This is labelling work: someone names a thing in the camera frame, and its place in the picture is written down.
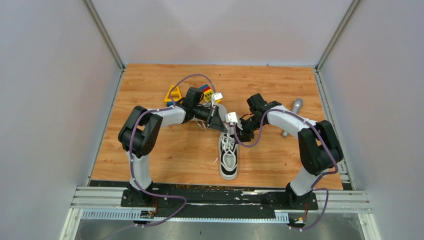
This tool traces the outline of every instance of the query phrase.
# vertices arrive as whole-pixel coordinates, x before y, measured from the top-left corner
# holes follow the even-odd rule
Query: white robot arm
[[[172,124],[183,124],[196,117],[205,121],[206,125],[221,132],[227,132],[226,125],[222,122],[218,106],[204,106],[199,104],[203,98],[203,92],[195,87],[190,87],[182,102],[177,102],[175,106],[166,109],[151,111],[141,106],[136,106],[124,126],[119,132],[118,140],[122,143],[122,148],[126,151],[126,155],[130,162],[131,186],[137,190],[147,189],[152,183],[149,171],[150,152],[155,146],[156,139],[160,128]],[[134,129],[137,119],[145,114],[139,120],[139,126],[145,126],[144,130]],[[132,158],[130,156],[130,142],[132,141]]]
[[[225,116],[230,125],[237,126],[238,140],[251,141],[254,137],[253,132],[266,124],[279,127],[298,139],[300,161],[303,167],[296,178],[287,185],[286,190],[291,194],[292,202],[302,202],[302,197],[312,191],[322,174],[334,166],[333,160],[338,163],[343,159],[343,152],[333,126],[326,120],[316,122],[300,117],[279,102],[268,103],[259,93],[251,96],[247,103],[253,114],[248,119],[235,117],[237,116],[235,112]],[[323,140],[321,145],[317,143],[319,138]]]

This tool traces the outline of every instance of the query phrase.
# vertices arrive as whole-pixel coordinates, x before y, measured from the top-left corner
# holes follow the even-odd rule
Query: metal profile
[[[355,13],[355,10],[357,9],[358,4],[360,2],[361,0],[352,0],[352,2],[350,3],[349,8],[347,9],[346,13],[341,19],[341,22],[338,24],[333,36],[331,37],[330,42],[328,43],[327,47],[324,50],[324,53],[322,54],[321,58],[318,61],[318,64],[315,67],[317,70],[320,70],[326,63],[327,58],[330,55],[330,52],[332,51],[333,47],[336,45],[337,41],[339,40],[339,37],[341,36],[343,30],[345,29],[352,15]]]
[[[339,137],[337,123],[333,118],[333,111],[327,98],[327,91],[322,82],[320,71],[315,69],[313,71],[313,74],[315,75],[316,86],[318,87],[319,97],[321,98],[321,105],[324,111],[324,116],[334,126],[334,132],[337,137]],[[337,163],[337,166],[341,182],[345,184],[352,184],[351,178],[349,176],[348,167],[346,165],[346,160],[340,161],[339,163]]]
[[[82,0],[82,2],[84,3],[85,7],[87,8],[88,13],[90,14],[95,26],[97,27],[101,37],[104,40],[104,43],[106,44],[107,48],[110,51],[110,54],[113,57],[113,60],[116,62],[118,68],[122,71],[124,71],[125,69],[125,65],[122,62],[118,51],[116,50],[114,44],[112,43],[111,38],[108,35],[108,32],[106,31],[105,26],[103,25],[99,14],[96,11],[96,8],[93,5],[93,2],[91,0]]]
[[[92,174],[93,174],[93,171],[94,171],[94,166],[96,165],[97,157],[99,156],[100,147],[102,147],[103,140],[105,139],[106,129],[108,128],[109,121],[111,120],[112,110],[114,109],[114,105],[117,101],[118,92],[119,92],[119,89],[121,88],[121,84],[122,84],[122,81],[124,79],[124,74],[125,74],[125,69],[120,72],[119,80],[116,84],[115,92],[113,94],[112,103],[110,104],[109,113],[107,114],[107,120],[106,120],[106,123],[104,124],[103,132],[102,132],[101,138],[100,138],[100,143],[98,144],[97,152],[95,154],[94,161],[93,161],[93,164],[91,166],[90,175],[88,176],[87,185],[90,183],[90,180],[91,180],[91,177],[92,177]]]
[[[359,213],[358,218],[365,240],[381,240],[376,220],[372,213]]]
[[[121,197],[124,187],[78,187],[71,203],[71,208],[122,211],[154,211],[154,207],[122,207]],[[284,192],[284,189],[257,189],[244,191],[244,195],[258,195],[267,192]],[[322,209],[326,201],[326,191],[315,192],[318,206]],[[278,213],[302,213],[303,210],[276,210]],[[371,207],[364,191],[330,190],[327,213],[371,213]]]
[[[131,221],[161,221],[165,217],[144,218],[142,211],[134,209],[84,209],[83,220],[131,220]],[[287,224],[289,214],[276,212],[275,218],[201,218],[201,217],[172,217],[171,222],[204,222],[204,223],[269,223]]]
[[[62,228],[62,233],[60,234],[60,240],[74,240],[75,235],[78,231],[78,226],[80,225],[80,220],[83,215],[83,209],[81,208],[71,208],[66,217],[65,224]]]

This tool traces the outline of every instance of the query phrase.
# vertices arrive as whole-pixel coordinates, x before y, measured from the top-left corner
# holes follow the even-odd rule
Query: wooden tabletop
[[[221,104],[239,116],[250,113],[246,100],[260,93],[268,101],[277,101],[291,108],[296,98],[303,99],[299,114],[324,120],[318,88],[312,68],[230,65],[129,64],[100,147],[93,180],[129,181],[127,156],[118,141],[118,133],[137,105],[145,108],[165,107],[164,98],[171,85],[194,73],[207,75],[218,92]],[[200,77],[189,78],[180,85],[184,96],[189,87],[208,82]],[[161,128],[150,154],[150,174],[154,182],[252,187],[285,187],[302,167],[298,141],[281,137],[282,130],[271,125],[263,128],[258,145],[240,146],[238,176],[224,180],[217,160],[220,133],[201,129],[196,122]],[[338,174],[325,177],[317,185],[342,189]]]

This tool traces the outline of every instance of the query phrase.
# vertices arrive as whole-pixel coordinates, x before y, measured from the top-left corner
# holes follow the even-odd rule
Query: white sneaker
[[[225,180],[233,180],[237,177],[237,156],[239,144],[228,133],[219,136],[219,174]]]

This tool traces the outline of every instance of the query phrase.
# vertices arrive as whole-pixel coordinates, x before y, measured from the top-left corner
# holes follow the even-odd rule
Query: white wall
[[[58,239],[119,70],[82,1],[0,5],[0,238]]]
[[[128,63],[315,65],[351,0],[93,0]]]
[[[384,240],[423,239],[423,9],[363,0],[322,70],[349,170]]]

